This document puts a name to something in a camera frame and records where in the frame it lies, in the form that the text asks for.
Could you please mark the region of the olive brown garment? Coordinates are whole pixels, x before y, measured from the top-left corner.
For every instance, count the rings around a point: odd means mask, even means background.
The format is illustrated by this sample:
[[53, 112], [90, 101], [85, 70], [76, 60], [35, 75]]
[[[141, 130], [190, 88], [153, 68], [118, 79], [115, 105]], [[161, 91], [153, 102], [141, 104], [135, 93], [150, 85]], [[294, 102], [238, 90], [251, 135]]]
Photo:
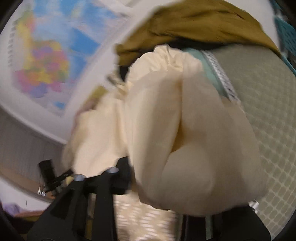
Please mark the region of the olive brown garment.
[[157, 45], [180, 39], [204, 45], [246, 44], [280, 51], [260, 23], [226, 1], [180, 1], [156, 10], [116, 46], [119, 66], [128, 67]]

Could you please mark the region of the colourful wall map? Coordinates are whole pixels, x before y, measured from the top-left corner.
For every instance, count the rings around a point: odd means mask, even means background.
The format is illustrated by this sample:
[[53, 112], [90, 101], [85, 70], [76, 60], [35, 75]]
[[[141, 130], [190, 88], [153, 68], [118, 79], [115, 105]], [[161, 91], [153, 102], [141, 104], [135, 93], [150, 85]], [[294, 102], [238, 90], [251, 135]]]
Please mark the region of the colourful wall map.
[[119, 1], [23, 1], [9, 41], [13, 87], [62, 116], [82, 73], [129, 17]]

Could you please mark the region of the grey wardrobe door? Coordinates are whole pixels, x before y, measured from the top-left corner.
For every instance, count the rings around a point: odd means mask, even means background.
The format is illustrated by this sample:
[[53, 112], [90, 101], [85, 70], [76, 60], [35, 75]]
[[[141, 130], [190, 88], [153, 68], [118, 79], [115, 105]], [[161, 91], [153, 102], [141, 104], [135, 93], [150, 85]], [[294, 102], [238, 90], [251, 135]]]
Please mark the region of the grey wardrobe door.
[[38, 164], [51, 160], [57, 176], [63, 145], [31, 130], [1, 109], [1, 177], [27, 194], [37, 196], [43, 179]]

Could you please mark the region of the teal plastic basket rack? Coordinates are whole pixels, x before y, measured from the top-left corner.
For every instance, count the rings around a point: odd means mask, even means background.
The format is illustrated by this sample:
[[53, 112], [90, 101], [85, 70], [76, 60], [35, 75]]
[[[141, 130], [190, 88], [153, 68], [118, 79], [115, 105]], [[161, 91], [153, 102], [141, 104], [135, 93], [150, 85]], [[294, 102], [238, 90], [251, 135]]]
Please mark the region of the teal plastic basket rack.
[[280, 42], [281, 58], [295, 74], [295, 10], [294, 1], [270, 1]]

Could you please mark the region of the patterned bed sheet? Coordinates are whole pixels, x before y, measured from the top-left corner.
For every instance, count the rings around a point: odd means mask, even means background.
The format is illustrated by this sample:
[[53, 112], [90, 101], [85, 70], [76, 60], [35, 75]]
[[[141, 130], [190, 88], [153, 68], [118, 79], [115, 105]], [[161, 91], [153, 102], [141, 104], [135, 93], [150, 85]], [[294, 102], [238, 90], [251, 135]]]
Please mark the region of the patterned bed sheet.
[[263, 149], [276, 153], [295, 136], [295, 113], [290, 94], [295, 76], [270, 50], [262, 47], [230, 46], [207, 52], [213, 70], [221, 73], [220, 94], [232, 90], [255, 134], [261, 164]]

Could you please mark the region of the black garment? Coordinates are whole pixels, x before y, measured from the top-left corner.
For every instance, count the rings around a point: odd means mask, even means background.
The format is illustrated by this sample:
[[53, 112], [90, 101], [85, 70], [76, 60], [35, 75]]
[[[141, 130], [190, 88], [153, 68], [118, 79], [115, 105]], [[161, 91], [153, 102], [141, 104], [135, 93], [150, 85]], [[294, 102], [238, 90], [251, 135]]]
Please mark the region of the black garment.
[[119, 68], [119, 75], [120, 75], [121, 79], [123, 80], [123, 82], [125, 82], [125, 78], [126, 78], [126, 75], [128, 74], [130, 65], [129, 66], [120, 66], [119, 65], [118, 68]]

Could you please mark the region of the purple cloth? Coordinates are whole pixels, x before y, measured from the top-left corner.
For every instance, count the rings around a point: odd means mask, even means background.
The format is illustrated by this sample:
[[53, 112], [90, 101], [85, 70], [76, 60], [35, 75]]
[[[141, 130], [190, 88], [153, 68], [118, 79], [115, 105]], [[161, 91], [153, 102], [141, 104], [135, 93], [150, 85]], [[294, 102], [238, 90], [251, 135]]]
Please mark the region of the purple cloth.
[[4, 212], [8, 213], [11, 216], [17, 216], [21, 213], [26, 212], [25, 209], [21, 208], [16, 203], [1, 203]]

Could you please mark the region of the cream jacket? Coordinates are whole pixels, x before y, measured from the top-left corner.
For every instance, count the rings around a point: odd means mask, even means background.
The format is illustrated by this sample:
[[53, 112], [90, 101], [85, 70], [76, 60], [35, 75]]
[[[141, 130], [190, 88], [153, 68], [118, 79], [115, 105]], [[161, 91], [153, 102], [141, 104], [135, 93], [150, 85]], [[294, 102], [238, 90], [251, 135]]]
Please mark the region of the cream jacket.
[[259, 147], [232, 90], [220, 94], [203, 63], [168, 45], [130, 67], [125, 82], [76, 118], [62, 164], [95, 176], [128, 157], [132, 189], [158, 209], [206, 216], [261, 197]]

